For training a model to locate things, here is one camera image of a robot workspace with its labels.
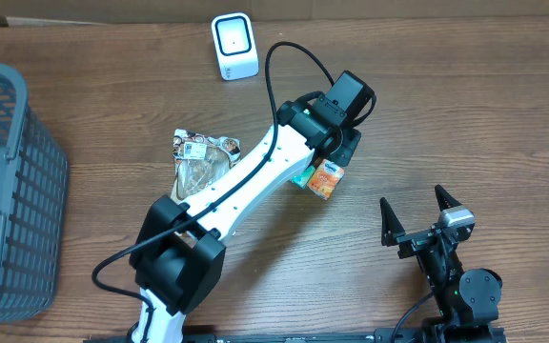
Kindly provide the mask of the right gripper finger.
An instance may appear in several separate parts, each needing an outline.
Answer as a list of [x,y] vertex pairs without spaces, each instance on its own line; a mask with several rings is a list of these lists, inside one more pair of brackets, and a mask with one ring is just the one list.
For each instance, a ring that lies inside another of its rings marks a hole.
[[441,211],[461,206],[461,203],[457,201],[450,193],[448,193],[440,184],[435,185],[435,194],[438,207]]
[[397,239],[405,234],[405,230],[385,197],[380,198],[379,206],[382,219],[381,244],[387,247],[397,245]]

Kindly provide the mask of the orange tissue pack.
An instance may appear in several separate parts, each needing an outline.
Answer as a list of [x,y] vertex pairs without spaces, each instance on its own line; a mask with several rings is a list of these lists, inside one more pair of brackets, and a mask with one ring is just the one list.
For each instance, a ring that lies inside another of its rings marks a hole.
[[309,189],[324,200],[328,200],[336,185],[344,177],[344,169],[336,163],[323,159],[308,181]]

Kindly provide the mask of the teal tissue pack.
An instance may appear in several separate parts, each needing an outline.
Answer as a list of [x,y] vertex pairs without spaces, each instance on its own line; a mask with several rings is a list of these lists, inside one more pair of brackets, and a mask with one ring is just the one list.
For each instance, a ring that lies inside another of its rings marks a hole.
[[302,173],[300,173],[299,175],[294,176],[291,179],[291,182],[294,185],[298,186],[299,188],[305,189],[308,182],[309,182],[309,180],[311,179],[311,177],[313,176],[314,173],[315,173],[315,167],[314,166],[309,166]]

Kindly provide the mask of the beige snack bag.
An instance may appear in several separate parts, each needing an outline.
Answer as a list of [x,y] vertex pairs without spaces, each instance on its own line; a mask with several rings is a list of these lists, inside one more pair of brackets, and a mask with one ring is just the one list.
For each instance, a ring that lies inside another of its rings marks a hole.
[[176,129],[173,134],[175,175],[171,198],[182,202],[210,187],[240,160],[240,156],[240,141],[236,138]]

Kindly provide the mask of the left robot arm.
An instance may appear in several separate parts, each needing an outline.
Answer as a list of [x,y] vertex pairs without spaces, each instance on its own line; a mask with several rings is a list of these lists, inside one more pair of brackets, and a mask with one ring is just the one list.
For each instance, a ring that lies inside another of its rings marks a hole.
[[130,257],[146,299],[131,340],[182,341],[186,315],[218,282],[236,228],[315,160],[347,165],[360,139],[356,126],[375,104],[375,92],[345,71],[328,92],[284,102],[260,144],[211,186],[181,203],[156,200],[137,237],[144,247]]

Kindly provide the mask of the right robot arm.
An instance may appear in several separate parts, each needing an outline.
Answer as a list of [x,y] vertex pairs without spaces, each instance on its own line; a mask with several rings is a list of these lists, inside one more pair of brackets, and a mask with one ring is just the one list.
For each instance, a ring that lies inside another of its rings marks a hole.
[[[407,233],[389,202],[379,200],[381,244],[398,247],[399,258],[415,257],[427,278],[430,292],[398,320],[392,329],[376,329],[377,342],[505,342],[503,328],[494,328],[502,279],[490,269],[462,268],[458,244],[468,240],[476,219],[473,212],[457,201],[441,185],[435,186],[439,207],[437,222],[431,227]],[[436,301],[439,316],[422,321],[418,328],[402,326],[422,304]]]

